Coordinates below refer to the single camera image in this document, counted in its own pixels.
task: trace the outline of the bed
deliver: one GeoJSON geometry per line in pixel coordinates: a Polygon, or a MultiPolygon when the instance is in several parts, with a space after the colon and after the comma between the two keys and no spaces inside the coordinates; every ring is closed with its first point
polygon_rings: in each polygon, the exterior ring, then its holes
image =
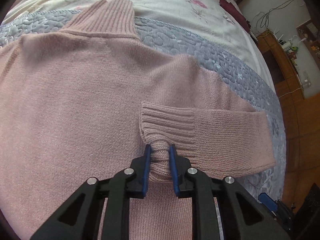
{"type": "MultiPolygon", "coordinates": [[[[17,0],[0,26],[0,46],[23,34],[57,31],[96,1],[17,0]]],[[[281,199],[286,164],[282,112],[268,67],[250,35],[219,0],[131,1],[144,44],[172,55],[194,55],[240,97],[267,112],[276,166],[237,180],[256,199],[262,192],[281,199]]],[[[226,1],[240,11],[235,0],[226,1]]]]}

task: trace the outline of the gray quilted bedspread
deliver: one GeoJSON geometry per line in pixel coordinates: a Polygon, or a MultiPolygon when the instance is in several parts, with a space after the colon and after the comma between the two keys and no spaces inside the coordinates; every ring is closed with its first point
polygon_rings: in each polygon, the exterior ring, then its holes
{"type": "MultiPolygon", "coordinates": [[[[19,17],[0,26],[0,46],[16,40],[22,34],[57,31],[79,12],[60,10],[19,17]]],[[[286,165],[286,141],[280,103],[271,88],[239,58],[197,34],[145,18],[136,17],[135,24],[144,44],[171,55],[187,53],[195,56],[202,67],[217,72],[241,98],[248,100],[258,111],[266,111],[276,166],[237,180],[256,199],[261,192],[267,192],[274,200],[281,198],[286,165]]]]}

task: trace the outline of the triangular cutout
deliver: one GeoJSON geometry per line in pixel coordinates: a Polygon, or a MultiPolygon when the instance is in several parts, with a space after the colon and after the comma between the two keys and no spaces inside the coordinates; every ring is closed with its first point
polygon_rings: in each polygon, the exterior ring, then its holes
{"type": "Polygon", "coordinates": [[[262,215],[242,196],[240,193],[236,193],[244,222],[247,226],[254,225],[263,220],[262,215]]]}
{"type": "Polygon", "coordinates": [[[85,194],[82,193],[77,199],[66,209],[66,211],[58,218],[59,222],[74,226],[77,222],[80,209],[82,207],[85,194]]]}

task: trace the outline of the sweater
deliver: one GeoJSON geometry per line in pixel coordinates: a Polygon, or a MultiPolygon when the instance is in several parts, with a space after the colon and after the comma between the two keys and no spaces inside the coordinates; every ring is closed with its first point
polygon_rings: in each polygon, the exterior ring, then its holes
{"type": "Polygon", "coordinates": [[[208,176],[275,165],[265,112],[189,55],[143,45],[132,3],[101,0],[55,33],[0,49],[0,208],[22,240],[89,177],[154,152],[132,199],[130,239],[191,239],[192,204],[173,193],[168,147],[208,176]]]}

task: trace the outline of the sweater sleeve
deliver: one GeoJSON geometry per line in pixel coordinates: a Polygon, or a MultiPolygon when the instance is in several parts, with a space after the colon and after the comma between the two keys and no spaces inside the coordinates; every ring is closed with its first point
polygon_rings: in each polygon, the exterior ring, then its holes
{"type": "Polygon", "coordinates": [[[71,19],[59,32],[140,40],[135,31],[132,2],[128,0],[100,0],[71,19]]]}
{"type": "Polygon", "coordinates": [[[142,103],[140,134],[154,150],[150,177],[170,179],[168,148],[209,176],[240,177],[275,165],[265,112],[174,108],[142,103]]]}

